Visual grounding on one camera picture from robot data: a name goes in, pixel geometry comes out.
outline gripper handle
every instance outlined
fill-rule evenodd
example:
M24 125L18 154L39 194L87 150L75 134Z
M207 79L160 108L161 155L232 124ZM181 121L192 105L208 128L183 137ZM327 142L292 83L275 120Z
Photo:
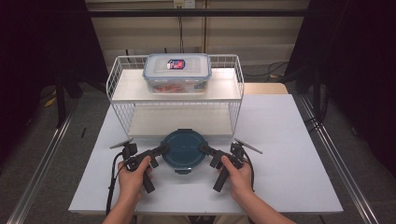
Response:
M220 172L220 175L218 177L218 180L216 180L216 183L215 183L215 186L213 187L213 189L217 192L220 192L229 175L230 175L230 173L228 172L227 168L225 168L225 166L223 166L223 168Z
M143 186L145 187L145 189L148 193L151 193L152 191L155 190L154 185L152 184L151 180L149 179L149 175L146 171L145 171L145 173L143 173Z

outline container lid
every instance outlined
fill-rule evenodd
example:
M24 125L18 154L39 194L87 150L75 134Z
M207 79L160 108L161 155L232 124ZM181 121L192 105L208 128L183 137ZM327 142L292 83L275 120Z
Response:
M208 79L211 76L207 54L150 54L145 64L145 79Z
M207 142L192 129L178 129L167 135L163 141L170 147L163 154L163 159L180 175L189 174L205 157L199 146Z

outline white wire rack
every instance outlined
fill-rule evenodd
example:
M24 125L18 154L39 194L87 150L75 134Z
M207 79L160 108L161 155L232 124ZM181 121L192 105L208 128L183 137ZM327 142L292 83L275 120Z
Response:
M128 136L166 136L177 129L233 135L244 95L238 56L209 55L212 77L204 93L150 92L142 77L147 57L117 57L106 84Z

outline wall socket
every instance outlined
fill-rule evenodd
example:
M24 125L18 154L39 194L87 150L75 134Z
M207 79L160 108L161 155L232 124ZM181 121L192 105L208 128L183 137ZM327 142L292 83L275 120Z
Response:
M174 0L174 8L195 8L195 0Z

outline person's left hand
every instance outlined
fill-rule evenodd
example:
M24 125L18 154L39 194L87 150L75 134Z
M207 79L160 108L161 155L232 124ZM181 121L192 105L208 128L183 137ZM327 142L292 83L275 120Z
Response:
M150 156L145 157L145 159L140 162L139 167L133 172L128 171L126 167L122 167L124 161L119 163L120 198L134 200L134 203L140 201L142 198L141 188L143 185L143 173L147 171L149 174L152 171L151 168L148 168L150 161Z

